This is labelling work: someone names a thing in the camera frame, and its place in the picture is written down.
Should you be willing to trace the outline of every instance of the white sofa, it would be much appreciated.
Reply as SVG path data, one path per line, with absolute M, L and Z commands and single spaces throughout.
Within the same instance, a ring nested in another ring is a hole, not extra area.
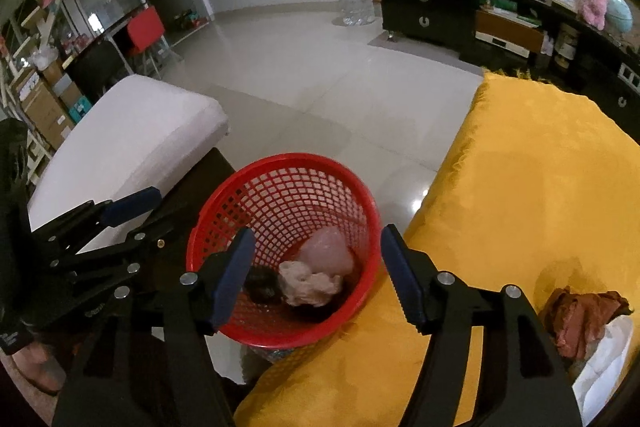
M 165 196 L 228 132 L 213 98 L 134 74 L 82 118 L 44 171 L 29 202 L 32 230 L 84 203 L 145 187 Z M 84 249 L 113 245 L 141 216 L 106 229 Z

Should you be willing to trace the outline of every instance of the yellow sofa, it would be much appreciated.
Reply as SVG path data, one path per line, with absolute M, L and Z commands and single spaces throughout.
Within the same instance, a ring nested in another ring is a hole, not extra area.
M 617 290 L 640 303 L 640 147 L 583 96 L 487 74 L 406 233 L 468 285 L 520 286 L 539 310 L 556 287 Z M 632 315 L 634 337 L 640 314 Z M 240 427 L 398 425 L 428 337 L 386 274 L 339 332 L 274 365 L 236 412 Z M 456 423 L 471 418 L 474 328 Z

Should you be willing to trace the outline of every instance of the cardboard box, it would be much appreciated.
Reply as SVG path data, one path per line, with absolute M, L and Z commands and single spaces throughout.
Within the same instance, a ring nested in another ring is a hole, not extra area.
M 66 73 L 53 86 L 53 93 L 62 100 L 62 103 L 68 109 L 69 116 L 75 123 L 82 120 L 82 117 L 92 108 L 91 102 L 82 94 L 80 88 Z
M 53 87 L 62 78 L 65 72 L 62 69 L 62 60 L 52 62 L 48 68 L 42 71 L 42 76 L 47 79 L 49 86 Z
M 38 131 L 58 150 L 75 124 L 38 73 L 16 88 L 22 109 Z

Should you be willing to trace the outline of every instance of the tiled floor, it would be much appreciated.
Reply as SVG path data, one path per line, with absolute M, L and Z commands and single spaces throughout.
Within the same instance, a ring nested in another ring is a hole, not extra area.
M 363 179 L 383 221 L 403 230 L 481 77 L 450 57 L 398 51 L 402 42 L 374 45 L 382 33 L 380 20 L 345 27 L 334 12 L 222 15 L 176 47 L 184 61 L 164 80 L 221 103 L 231 133 L 220 150 L 236 169 L 281 152 L 329 156 Z

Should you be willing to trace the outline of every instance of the basket rim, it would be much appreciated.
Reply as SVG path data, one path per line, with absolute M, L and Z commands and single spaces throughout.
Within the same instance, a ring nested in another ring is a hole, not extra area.
M 308 162 L 309 165 L 305 165 L 306 169 L 318 169 L 322 170 L 329 167 L 331 170 L 338 172 L 340 181 L 349 187 L 355 199 L 361 204 L 364 210 L 364 214 L 367 220 L 367 227 L 369 228 L 369 257 L 364 265 L 362 274 L 356 287 L 351 292 L 351 295 L 347 297 L 344 304 L 334 312 L 327 320 L 314 325 L 307 330 L 297 331 L 296 333 L 283 333 L 283 334 L 265 334 L 265 333 L 252 333 L 236 325 L 225 325 L 220 328 L 220 332 L 224 335 L 238 341 L 241 344 L 247 344 L 249 346 L 263 347 L 266 349 L 290 349 L 293 347 L 307 346 L 313 344 L 320 339 L 334 333 L 342 324 L 348 321 L 366 301 L 371 287 L 373 286 L 380 263 L 382 261 L 382 254 L 380 252 L 380 233 L 382 232 L 382 219 L 376 206 L 376 202 L 371 194 L 370 190 L 359 179 L 353 171 L 341 163 L 327 158 L 326 156 L 311 154 L 311 153 L 284 153 L 274 156 L 268 156 L 255 161 L 246 167 L 235 172 L 229 176 L 220 186 L 210 195 L 203 208 L 200 210 L 198 216 L 198 222 L 196 223 L 189 237 L 186 252 L 186 268 L 188 271 L 197 271 L 200 266 L 196 261 L 195 243 L 196 236 L 201 229 L 204 228 L 206 216 L 212 212 L 214 208 L 219 206 L 222 196 L 226 194 L 230 188 L 238 187 L 239 184 L 244 185 L 247 181 L 255 178 L 256 175 L 264 174 L 267 170 L 278 170 L 281 168 L 290 167 L 290 161 L 302 161 Z

